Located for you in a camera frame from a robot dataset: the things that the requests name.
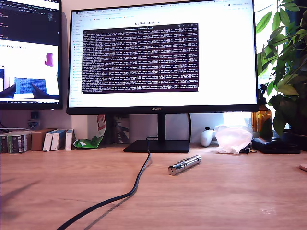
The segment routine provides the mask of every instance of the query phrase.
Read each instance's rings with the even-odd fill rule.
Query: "cable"
[[[30,130],[30,129],[28,129],[28,128],[7,128],[7,127],[5,127],[5,128],[0,128],[0,130],[10,130],[10,129],[15,129],[15,130],[25,130],[25,131],[32,131],[32,130]]]
[[[140,180],[140,177],[141,177],[141,174],[143,173],[144,171],[144,168],[150,158],[150,151],[149,151],[149,138],[157,138],[157,137],[147,137],[146,140],[147,140],[147,152],[148,152],[148,156],[147,156],[147,159],[145,161],[145,163],[143,164],[143,166],[141,167],[140,171],[139,171],[139,174],[138,176],[136,177],[136,180],[135,180],[135,183],[134,183],[134,186],[133,188],[131,189],[130,192],[126,193],[126,194],[123,194],[123,195],[119,195],[119,196],[116,196],[114,198],[111,198],[111,199],[108,199],[108,200],[105,200],[103,202],[100,202],[94,206],[91,206],[89,207],[88,209],[80,212],[79,214],[77,214],[76,216],[74,216],[73,218],[71,218],[70,220],[66,221],[63,225],[61,225],[57,230],[64,230],[66,229],[69,225],[71,225],[72,223],[76,222],[78,219],[84,217],[85,215],[89,214],[90,212],[94,211],[95,209],[97,208],[100,208],[104,205],[107,205],[109,203],[112,203],[114,201],[117,201],[117,200],[121,200],[121,199],[124,199],[128,196],[131,196],[135,191],[136,191],[136,188],[138,187],[139,185],[139,180]]]
[[[1,130],[3,130],[3,132],[5,132],[5,133],[8,133],[8,132],[9,132],[9,130],[7,129],[7,127],[5,127],[5,126],[2,124],[1,121],[0,121],[0,125],[4,128],[4,129],[1,129]]]
[[[189,118],[189,143],[191,143],[191,115],[188,113],[188,118]]]

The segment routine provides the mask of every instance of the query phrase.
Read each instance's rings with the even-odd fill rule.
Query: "metal cylinder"
[[[201,156],[199,155],[190,158],[185,158],[181,161],[178,161],[177,164],[169,166],[168,172],[170,175],[174,176],[177,173],[180,173],[196,164],[199,164],[200,162],[201,162]]]

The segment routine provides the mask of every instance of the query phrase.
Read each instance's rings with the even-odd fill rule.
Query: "green bag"
[[[89,148],[89,149],[96,149],[99,146],[99,143],[101,142],[102,138],[104,137],[105,131],[106,131],[106,119],[105,115],[99,115],[97,117],[98,122],[98,132],[96,135],[91,139],[80,139],[76,140],[73,145],[77,148]]]

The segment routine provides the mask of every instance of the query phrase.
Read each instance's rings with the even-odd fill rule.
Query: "monitor base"
[[[150,152],[165,153],[188,153],[190,143],[188,140],[166,140],[159,142],[157,140],[149,141]],[[124,152],[147,152],[147,140],[137,140],[126,147]]]

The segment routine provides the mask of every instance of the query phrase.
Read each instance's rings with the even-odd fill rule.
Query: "desk surface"
[[[84,209],[128,192],[146,153],[123,146],[1,155],[1,230],[55,230]],[[177,176],[168,166],[201,155]],[[307,228],[307,153],[152,154],[133,197],[67,229],[293,230]]]

